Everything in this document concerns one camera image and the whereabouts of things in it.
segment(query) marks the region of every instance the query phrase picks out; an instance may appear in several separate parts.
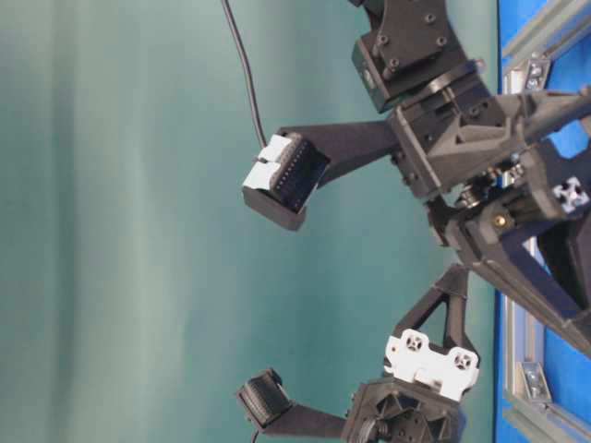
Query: blue panel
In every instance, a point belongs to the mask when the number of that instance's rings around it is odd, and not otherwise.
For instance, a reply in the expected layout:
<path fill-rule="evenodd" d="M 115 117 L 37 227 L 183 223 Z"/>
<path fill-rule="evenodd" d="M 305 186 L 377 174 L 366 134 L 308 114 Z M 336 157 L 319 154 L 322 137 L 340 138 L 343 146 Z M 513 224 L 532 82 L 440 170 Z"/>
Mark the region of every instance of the blue panel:
<path fill-rule="evenodd" d="M 546 330 L 544 367 L 555 402 L 591 423 L 591 361 Z"/>
<path fill-rule="evenodd" d="M 500 0 L 499 37 L 504 48 L 517 32 L 527 23 L 546 0 Z"/>
<path fill-rule="evenodd" d="M 591 83 L 591 36 L 578 42 L 558 59 L 552 67 L 547 88 L 549 90 L 579 90 Z M 578 122 L 572 123 L 551 136 L 564 157 L 572 157 L 586 147 L 587 136 Z"/>
<path fill-rule="evenodd" d="M 545 4 L 543 0 L 500 0 L 500 39 L 501 48 L 517 31 L 531 19 Z M 575 91 L 586 83 L 591 83 L 591 37 L 575 45 L 567 54 L 554 63 L 549 78 L 549 90 Z M 572 157 L 586 147 L 587 137 L 578 123 L 566 126 L 551 136 L 564 157 Z M 502 419 L 503 408 L 509 403 L 502 399 L 502 315 L 497 313 L 497 442 L 525 442 L 526 440 Z M 545 369 L 554 401 L 580 418 L 591 422 L 591 361 L 571 346 L 546 331 Z"/>
<path fill-rule="evenodd" d="M 496 366 L 497 366 L 497 388 L 496 395 L 496 416 L 495 416 L 495 441 L 497 443 L 527 443 L 527 440 L 512 427 L 507 420 L 502 417 L 502 412 L 506 409 L 511 409 L 511 404 L 502 398 L 502 297 L 500 293 L 496 293 L 497 297 L 497 330 L 495 336 Z"/>
<path fill-rule="evenodd" d="M 549 78 L 551 90 L 579 90 L 591 83 L 591 36 L 577 43 L 556 61 Z M 587 136 L 578 122 L 565 127 L 552 139 L 565 157 L 586 147 Z M 591 361 L 551 331 L 546 332 L 546 375 L 554 401 L 591 422 Z"/>

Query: screw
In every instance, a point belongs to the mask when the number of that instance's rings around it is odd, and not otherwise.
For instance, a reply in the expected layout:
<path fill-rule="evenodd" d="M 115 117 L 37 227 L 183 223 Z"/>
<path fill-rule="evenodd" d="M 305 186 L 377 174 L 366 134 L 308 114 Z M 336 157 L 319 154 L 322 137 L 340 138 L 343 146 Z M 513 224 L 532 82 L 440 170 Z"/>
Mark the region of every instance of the screw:
<path fill-rule="evenodd" d="M 539 87 L 539 82 L 537 81 L 537 78 L 530 78 L 529 80 L 527 80 L 527 88 L 529 90 L 534 90 L 538 87 Z"/>
<path fill-rule="evenodd" d="M 390 40 L 388 39 L 388 36 L 387 36 L 387 35 L 380 34 L 380 35 L 378 36 L 378 45 L 379 45 L 379 46 L 385 46 L 385 45 L 387 45 L 387 44 L 388 44 L 388 42 L 389 42 L 389 41 L 390 41 Z"/>
<path fill-rule="evenodd" d="M 376 83 L 373 81 L 373 77 L 367 69 L 363 71 L 363 79 L 366 81 L 371 90 L 376 89 Z"/>
<path fill-rule="evenodd" d="M 529 74 L 532 77 L 542 77 L 542 73 L 544 71 L 542 70 L 541 66 L 539 65 L 532 65 L 531 70 L 529 71 Z"/>
<path fill-rule="evenodd" d="M 498 228 L 504 228 L 507 225 L 507 219 L 504 215 L 499 214 L 492 219 L 492 223 Z"/>
<path fill-rule="evenodd" d="M 392 71 L 395 71 L 399 65 L 400 65 L 400 60 L 398 60 L 397 58 L 391 58 L 390 61 L 388 62 L 388 67 Z"/>

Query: green curtain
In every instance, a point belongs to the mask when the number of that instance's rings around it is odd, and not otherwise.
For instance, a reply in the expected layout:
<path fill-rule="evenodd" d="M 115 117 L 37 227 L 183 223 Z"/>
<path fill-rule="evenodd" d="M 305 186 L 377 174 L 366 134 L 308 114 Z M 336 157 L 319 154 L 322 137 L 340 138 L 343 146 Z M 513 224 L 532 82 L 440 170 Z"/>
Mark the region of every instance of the green curtain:
<path fill-rule="evenodd" d="M 232 3 L 268 135 L 379 118 L 360 10 Z M 491 3 L 449 9 L 495 90 Z M 233 393 L 269 365 L 343 414 L 453 259 L 386 160 L 318 192 L 300 233 L 244 206 L 258 145 L 218 1 L 6 0 L 0 92 L 0 441 L 246 442 Z M 471 283 L 464 441 L 490 441 L 494 297 Z"/>

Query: cable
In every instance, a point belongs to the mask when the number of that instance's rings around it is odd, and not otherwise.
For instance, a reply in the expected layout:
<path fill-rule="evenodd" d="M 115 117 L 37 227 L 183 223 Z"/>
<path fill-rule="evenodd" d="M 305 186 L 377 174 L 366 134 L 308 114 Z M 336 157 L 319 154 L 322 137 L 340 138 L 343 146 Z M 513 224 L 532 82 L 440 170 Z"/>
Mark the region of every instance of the cable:
<path fill-rule="evenodd" d="M 234 14 L 232 14 L 232 8 L 230 7 L 228 0 L 221 1 L 223 6 L 223 12 L 225 13 L 225 17 L 228 20 L 228 25 L 230 26 L 230 31 L 232 32 L 232 37 L 234 37 L 234 43 L 236 45 L 236 49 L 238 50 L 240 61 L 242 62 L 244 77 L 247 81 L 247 93 L 248 100 L 250 101 L 250 113 L 252 114 L 252 123 L 254 123 L 255 125 L 255 131 L 257 132 L 257 138 L 259 139 L 260 146 L 262 148 L 265 148 L 267 146 L 267 139 L 265 138 L 265 134 L 262 130 L 262 125 L 260 124 L 259 106 L 257 105 L 257 94 L 255 93 L 255 87 L 252 82 L 252 73 L 250 72 L 250 64 L 248 63 L 247 52 L 245 51 L 244 45 L 242 44 L 242 37 L 240 37 L 240 32 L 238 31 L 238 27 L 236 26 Z"/>

